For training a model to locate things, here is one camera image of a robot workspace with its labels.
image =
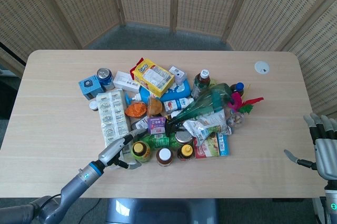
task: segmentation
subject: wooden table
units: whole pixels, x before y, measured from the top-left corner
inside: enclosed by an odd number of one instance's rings
[[[251,84],[246,98],[263,96],[245,125],[229,137],[231,155],[156,159],[136,170],[105,169],[84,197],[301,198],[324,194],[317,172],[295,165],[283,153],[314,160],[308,128],[311,112],[301,69],[287,52],[62,51],[39,50],[29,57],[0,150],[0,197],[40,197],[60,192],[104,149],[98,112],[89,109],[78,81],[108,67],[128,72],[140,57],[164,68],[187,71],[190,84],[201,69],[218,82]],[[270,73],[254,70],[266,61]]]

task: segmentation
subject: yellow snack box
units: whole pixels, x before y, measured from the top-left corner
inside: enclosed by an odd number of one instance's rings
[[[132,71],[134,80],[161,97],[174,82],[174,75],[149,59],[144,59]]]

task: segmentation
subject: pile of items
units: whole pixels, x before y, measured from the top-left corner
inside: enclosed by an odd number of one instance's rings
[[[191,91],[186,72],[175,66],[167,71],[143,58],[130,74],[118,71],[114,79],[102,68],[79,85],[88,100],[96,98],[89,106],[99,111],[106,146],[131,130],[147,129],[121,152],[129,164],[146,162],[155,151],[161,166],[174,156],[185,161],[229,155],[227,136],[263,99],[242,102],[243,83],[216,84],[208,70],[195,77]]]

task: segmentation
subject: blue cap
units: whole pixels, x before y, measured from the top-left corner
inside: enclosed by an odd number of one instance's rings
[[[237,83],[237,84],[235,85],[235,89],[236,89],[237,91],[241,91],[241,90],[243,90],[243,88],[244,88],[244,85],[243,85],[243,83],[241,83],[241,82],[239,82],[239,83]]]
[[[128,97],[128,95],[125,94],[125,101],[126,101],[126,105],[129,106],[129,105],[131,104],[131,102],[132,102],[132,99],[130,99],[130,98]]]

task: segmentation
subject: robotic hand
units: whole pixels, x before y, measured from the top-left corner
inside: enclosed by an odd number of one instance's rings
[[[319,118],[314,113],[310,116],[305,115],[304,120],[309,126],[316,163],[299,159],[287,149],[284,153],[294,163],[317,170],[318,174],[328,181],[324,188],[326,199],[321,198],[321,201],[326,201],[326,207],[323,205],[323,208],[327,210],[331,223],[337,224],[337,122],[324,115]]]
[[[146,129],[137,129],[107,146],[97,161],[92,161],[61,190],[61,194],[44,196],[30,204],[0,209],[1,224],[28,224],[36,217],[40,223],[60,223],[69,207],[103,174],[104,168],[115,164],[125,169],[135,169],[141,164],[129,165],[121,160],[121,150],[132,140],[137,141],[146,133]],[[58,204],[54,197],[61,195]]]

